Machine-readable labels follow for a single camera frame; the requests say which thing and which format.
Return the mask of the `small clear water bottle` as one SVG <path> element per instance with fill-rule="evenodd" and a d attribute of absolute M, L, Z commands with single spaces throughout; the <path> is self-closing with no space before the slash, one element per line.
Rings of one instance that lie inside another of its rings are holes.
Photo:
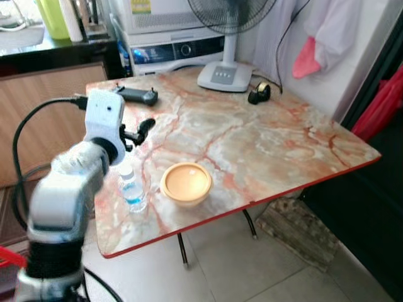
<path fill-rule="evenodd" d="M 140 213 L 145 210 L 147 201 L 145 201 L 144 187 L 140 179 L 135 175 L 132 166 L 129 164 L 120 164 L 119 190 L 123 196 L 130 212 Z"/>

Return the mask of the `beige plastic bowl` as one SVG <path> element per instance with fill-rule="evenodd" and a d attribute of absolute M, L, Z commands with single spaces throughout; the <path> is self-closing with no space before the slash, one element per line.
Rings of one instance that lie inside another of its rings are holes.
<path fill-rule="evenodd" d="M 161 193 L 174 204 L 185 208 L 202 203 L 212 187 L 212 176 L 196 163 L 173 164 L 165 170 L 159 181 Z"/>

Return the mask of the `black handheld controller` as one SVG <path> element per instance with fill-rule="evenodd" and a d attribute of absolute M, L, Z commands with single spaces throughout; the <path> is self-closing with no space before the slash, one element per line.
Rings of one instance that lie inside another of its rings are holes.
<path fill-rule="evenodd" d="M 116 86 L 113 92 L 123 98 L 126 103 L 146 104 L 146 106 L 155 106 L 158 101 L 158 92 L 153 89 L 133 89 L 126 86 Z"/>

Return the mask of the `white plastic bottle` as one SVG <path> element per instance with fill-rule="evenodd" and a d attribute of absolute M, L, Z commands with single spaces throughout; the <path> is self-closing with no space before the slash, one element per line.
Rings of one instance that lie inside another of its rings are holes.
<path fill-rule="evenodd" d="M 59 0 L 60 10 L 68 31 L 69 40 L 73 43 L 81 42 L 84 40 L 81 28 L 79 26 L 75 7 L 72 0 Z"/>

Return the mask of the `blue bottle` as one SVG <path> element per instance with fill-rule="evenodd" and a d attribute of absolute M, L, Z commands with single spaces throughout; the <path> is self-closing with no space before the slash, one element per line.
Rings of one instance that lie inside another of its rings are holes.
<path fill-rule="evenodd" d="M 132 77 L 133 76 L 132 59 L 130 58 L 130 54 L 129 54 L 128 48 L 126 46 L 126 43 L 123 40 L 118 40 L 117 48 L 118 48 L 119 58 L 121 61 L 121 66 L 123 67 L 124 72 L 125 72 L 124 77 Z"/>

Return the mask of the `black metal table leg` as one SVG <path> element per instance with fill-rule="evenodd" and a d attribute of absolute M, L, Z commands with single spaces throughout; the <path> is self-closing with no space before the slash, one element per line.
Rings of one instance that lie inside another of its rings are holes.
<path fill-rule="evenodd" d="M 188 269 L 189 266 L 189 259 L 188 259 L 188 254 L 185 249 L 185 244 L 184 244 L 184 239 L 182 233 L 177 233 L 176 238 L 178 238 L 178 245 L 179 245 L 179 252 L 181 253 L 181 259 L 183 262 L 183 267 L 185 269 Z"/>
<path fill-rule="evenodd" d="M 242 214 L 244 214 L 244 217 L 248 224 L 249 231 L 251 232 L 251 238 L 253 240 L 257 240 L 259 238 L 258 233 L 256 232 L 256 227 L 254 227 L 254 220 L 253 220 L 253 217 L 251 216 L 249 210 L 242 210 Z"/>

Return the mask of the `white washing machine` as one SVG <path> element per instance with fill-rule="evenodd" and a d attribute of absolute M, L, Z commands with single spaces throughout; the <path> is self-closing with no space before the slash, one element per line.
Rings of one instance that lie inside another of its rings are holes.
<path fill-rule="evenodd" d="M 206 66 L 222 60 L 224 35 L 206 28 L 188 0 L 109 0 L 134 75 Z"/>

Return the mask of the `pink cloth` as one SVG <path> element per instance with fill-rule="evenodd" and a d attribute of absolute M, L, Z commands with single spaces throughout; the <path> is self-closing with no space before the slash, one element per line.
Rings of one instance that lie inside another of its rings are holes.
<path fill-rule="evenodd" d="M 294 62 L 292 76 L 295 79 L 302 79 L 312 73 L 319 72 L 321 68 L 319 46 L 317 46 L 315 38 L 309 36 Z"/>

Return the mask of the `green plastic container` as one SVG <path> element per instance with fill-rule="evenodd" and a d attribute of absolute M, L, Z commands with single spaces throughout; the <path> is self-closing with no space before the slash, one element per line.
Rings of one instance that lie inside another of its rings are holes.
<path fill-rule="evenodd" d="M 64 22 L 59 0 L 37 0 L 44 26 L 53 40 L 68 40 L 69 32 Z"/>

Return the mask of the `brown patterned doormat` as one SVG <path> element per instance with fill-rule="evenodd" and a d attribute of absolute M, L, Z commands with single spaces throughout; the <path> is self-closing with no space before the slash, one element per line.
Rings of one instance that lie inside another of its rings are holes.
<path fill-rule="evenodd" d="M 322 272 L 339 249 L 337 236 L 297 198 L 274 199 L 257 222 L 265 233 Z"/>

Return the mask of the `red plastic object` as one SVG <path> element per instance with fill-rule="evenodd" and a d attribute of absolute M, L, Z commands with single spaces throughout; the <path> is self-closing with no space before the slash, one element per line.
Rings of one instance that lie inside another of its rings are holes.
<path fill-rule="evenodd" d="M 0 268 L 9 266 L 25 268 L 27 265 L 28 259 L 23 254 L 18 254 L 0 245 Z"/>

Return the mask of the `white hanging garment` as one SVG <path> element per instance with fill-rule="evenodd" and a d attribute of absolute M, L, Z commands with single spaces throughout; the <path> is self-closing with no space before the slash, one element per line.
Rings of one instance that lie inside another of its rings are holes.
<path fill-rule="evenodd" d="M 313 0 L 313 4 L 304 31 L 317 41 L 322 66 L 319 72 L 325 72 L 355 43 L 361 0 Z"/>

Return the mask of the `red hanging bag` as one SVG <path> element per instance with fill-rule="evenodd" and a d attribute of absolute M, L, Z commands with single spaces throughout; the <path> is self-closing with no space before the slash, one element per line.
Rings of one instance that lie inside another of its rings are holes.
<path fill-rule="evenodd" d="M 403 64 L 390 79 L 380 81 L 379 92 L 352 127 L 352 133 L 363 141 L 369 141 L 388 125 L 402 106 L 402 98 Z"/>

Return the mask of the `white standing fan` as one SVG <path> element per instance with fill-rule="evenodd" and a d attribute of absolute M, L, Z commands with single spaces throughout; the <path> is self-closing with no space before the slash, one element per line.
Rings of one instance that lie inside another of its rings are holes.
<path fill-rule="evenodd" d="M 198 75 L 201 88 L 222 92 L 244 92 L 253 68 L 236 61 L 239 34 L 258 25 L 276 0 L 188 0 L 193 14 L 210 31 L 224 35 L 222 60 L 210 62 Z"/>

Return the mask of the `white plastic basin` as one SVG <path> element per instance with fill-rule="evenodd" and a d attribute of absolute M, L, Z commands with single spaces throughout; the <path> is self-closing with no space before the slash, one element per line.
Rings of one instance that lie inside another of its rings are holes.
<path fill-rule="evenodd" d="M 44 33 L 45 29 L 42 26 L 26 26 L 18 31 L 0 31 L 0 51 L 41 44 Z"/>

